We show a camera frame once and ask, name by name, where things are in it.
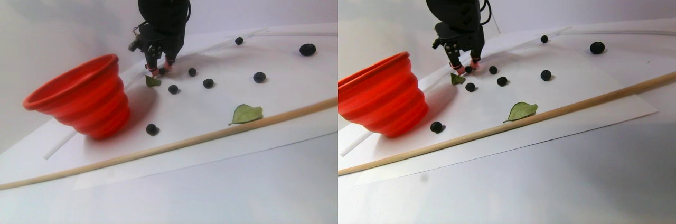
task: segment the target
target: wooden dowel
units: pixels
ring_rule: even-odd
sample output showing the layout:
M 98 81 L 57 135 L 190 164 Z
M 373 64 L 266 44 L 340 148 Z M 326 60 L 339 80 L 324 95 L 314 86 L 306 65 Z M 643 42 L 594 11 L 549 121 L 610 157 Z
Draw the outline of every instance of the wooden dowel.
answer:
M 411 150 L 409 152 L 405 152 L 402 154 L 397 154 L 395 156 L 379 159 L 377 161 L 372 161 L 370 163 L 364 163 L 360 164 L 358 166 L 353 166 L 347 169 L 341 169 L 338 170 L 338 176 L 341 175 L 347 175 L 350 173 L 355 173 L 359 171 L 365 171 L 367 169 L 372 169 L 377 166 L 383 166 L 385 164 L 390 164 L 390 163 L 396 163 L 398 161 L 403 161 L 408 158 L 412 158 L 415 156 L 420 156 L 423 154 L 428 154 L 437 150 L 445 149 L 447 147 L 452 147 L 456 146 L 459 144 L 463 144 L 466 142 L 471 142 L 476 139 L 481 139 L 482 137 L 488 137 L 490 135 L 495 135 L 501 132 L 506 132 L 507 130 L 512 130 L 516 129 L 519 127 L 523 127 L 526 125 L 531 125 L 533 123 L 537 123 L 543 120 L 547 120 L 550 118 L 555 118 L 556 116 L 561 116 L 565 115 L 568 113 L 574 113 L 575 111 L 582 110 L 585 108 L 589 108 L 592 106 L 596 106 L 598 104 L 603 104 L 608 101 L 613 101 L 615 99 L 619 98 L 624 98 L 633 94 L 637 94 L 643 91 L 647 91 L 649 89 L 652 89 L 654 87 L 659 87 L 667 84 L 668 82 L 676 80 L 676 72 L 672 72 L 670 74 L 665 74 L 660 77 L 657 77 L 655 79 L 650 79 L 648 81 L 640 82 L 638 84 L 635 84 L 633 86 L 628 86 L 623 89 L 619 89 L 616 91 L 612 91 L 607 94 L 603 94 L 601 96 L 596 96 L 593 98 L 585 99 L 583 101 L 578 101 L 577 103 L 570 104 L 567 106 L 563 106 L 561 108 L 556 108 L 553 110 L 550 110 L 545 113 L 540 113 L 537 115 L 529 116 L 527 118 L 523 118 L 521 120 L 516 120 L 514 122 L 510 123 L 505 123 L 502 125 L 498 125 L 496 127 L 488 128 L 486 130 L 481 130 L 480 132 L 476 133 L 471 133 L 468 135 L 464 135 L 461 137 L 457 137 L 454 139 L 449 139 L 444 142 L 439 142 L 437 144 L 433 144 L 430 146 L 426 147 L 421 147 L 419 149 Z
M 68 169 L 66 171 L 61 171 L 49 175 L 42 175 L 42 176 L 37 176 L 36 178 L 29 178 L 27 180 L 20 180 L 20 181 L 15 181 L 12 183 L 5 183 L 0 185 L 0 190 L 6 190 L 9 188 L 16 188 L 24 185 L 30 185 L 33 183 L 42 183 L 43 181 L 49 181 L 49 180 L 56 180 L 58 178 L 65 178 L 66 176 L 71 176 L 71 175 L 78 175 L 80 173 L 88 172 L 88 171 L 93 171 L 96 169 L 101 169 L 105 168 L 107 166 L 113 166 L 115 164 L 120 164 L 120 163 L 126 163 L 128 161 L 133 161 L 136 159 L 140 159 L 143 157 L 148 157 L 148 156 L 153 156 L 155 154 L 162 154 L 164 152 L 169 152 L 172 150 L 180 149 L 183 147 L 188 147 L 188 146 L 193 146 L 196 144 L 200 144 L 203 142 L 208 142 L 213 139 L 219 139 L 222 137 L 227 137 L 229 135 L 234 135 L 237 133 L 243 133 L 246 132 L 247 130 L 253 130 L 253 129 L 258 129 L 261 127 L 266 127 L 268 125 L 273 125 L 276 123 L 281 123 L 286 120 L 292 120 L 294 118 L 298 118 L 300 116 L 306 116 L 310 115 L 312 113 L 316 113 L 322 110 L 326 110 L 328 108 L 334 107 L 338 105 L 338 98 L 331 98 L 327 99 L 325 101 L 321 101 L 316 104 L 312 104 L 303 108 L 299 108 L 297 110 L 292 110 L 286 113 L 282 113 L 280 115 L 275 115 L 271 116 L 268 118 L 262 118 L 259 120 L 251 121 L 249 123 L 245 123 L 242 125 L 237 125 L 234 127 L 228 127 L 226 129 L 222 130 L 217 130 L 216 132 L 211 132 L 207 133 L 204 135 L 200 135 L 197 137 L 191 137 L 189 139 L 184 139 L 179 142 L 174 142 L 170 144 L 166 144 L 163 146 L 158 146 L 158 147 L 153 147 L 150 149 L 146 149 L 143 151 L 135 152 L 133 154 L 127 154 L 125 156 L 120 156 L 116 158 L 112 158 L 106 161 L 101 161 L 99 163 L 92 163 L 89 165 L 81 166 L 78 168 L 74 169 Z

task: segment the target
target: dried leaf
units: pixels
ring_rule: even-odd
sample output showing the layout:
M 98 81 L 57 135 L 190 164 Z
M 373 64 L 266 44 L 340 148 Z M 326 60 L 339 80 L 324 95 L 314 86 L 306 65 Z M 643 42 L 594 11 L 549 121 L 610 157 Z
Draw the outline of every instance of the dried leaf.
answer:
M 463 84 L 464 80 L 464 77 L 451 73 L 451 84 Z
M 145 75 L 145 85 L 146 86 L 155 87 L 155 86 L 159 86 L 160 84 L 162 84 L 162 81 L 160 81 L 159 79 L 155 79 L 153 77 Z
M 234 116 L 232 117 L 232 124 L 244 124 L 251 122 L 253 120 L 259 120 L 263 118 L 263 108 L 261 107 L 251 107 L 246 104 L 237 106 L 234 109 Z
M 512 110 L 509 112 L 509 118 L 507 118 L 507 120 L 504 121 L 503 123 L 507 123 L 509 121 L 516 121 L 525 118 L 526 116 L 531 116 L 536 113 L 536 110 L 538 110 L 538 104 L 531 105 L 523 101 L 514 104 Z

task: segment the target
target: blueberry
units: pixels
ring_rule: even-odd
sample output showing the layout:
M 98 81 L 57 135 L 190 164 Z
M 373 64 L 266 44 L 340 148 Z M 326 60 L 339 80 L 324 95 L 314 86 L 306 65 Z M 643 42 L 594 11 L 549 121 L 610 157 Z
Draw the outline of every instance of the blueberry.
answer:
M 604 45 L 603 43 L 601 43 L 599 41 L 596 41 L 596 42 L 592 43 L 591 46 L 589 46 L 589 50 L 592 53 L 598 55 L 598 54 L 601 54 L 601 52 L 603 52 L 604 50 L 606 50 L 606 45 Z
M 171 93 L 172 95 L 175 95 L 178 92 L 179 92 L 179 87 L 177 87 L 176 85 L 169 86 L 169 93 Z
M 265 81 L 265 74 L 263 72 L 256 72 L 256 74 L 253 75 L 253 81 L 256 83 Z
M 157 132 L 159 132 L 159 129 L 153 124 L 148 124 L 147 127 L 145 127 L 145 132 L 150 134 L 150 136 L 157 135 Z
M 467 91 L 473 92 L 474 89 L 476 89 L 476 87 L 474 86 L 473 83 L 468 83 L 466 84 L 465 89 L 467 89 Z
M 441 132 L 444 131 L 444 129 L 446 129 L 446 125 L 442 125 L 441 123 L 439 123 L 437 121 L 437 122 L 432 123 L 432 125 L 430 125 L 429 129 L 432 130 L 432 132 L 434 132 L 434 133 L 441 133 Z
M 213 87 L 213 80 L 212 79 L 205 79 L 202 84 L 206 88 L 212 88 Z
M 540 78 L 542 78 L 543 81 L 549 81 L 551 79 L 551 72 L 549 70 L 543 70 L 540 74 Z
M 306 43 L 300 47 L 300 53 L 302 55 L 312 55 L 317 51 L 317 47 L 314 47 L 311 43 Z
M 500 85 L 500 87 L 504 87 L 505 85 L 507 85 L 507 78 L 505 77 L 498 78 L 497 84 Z

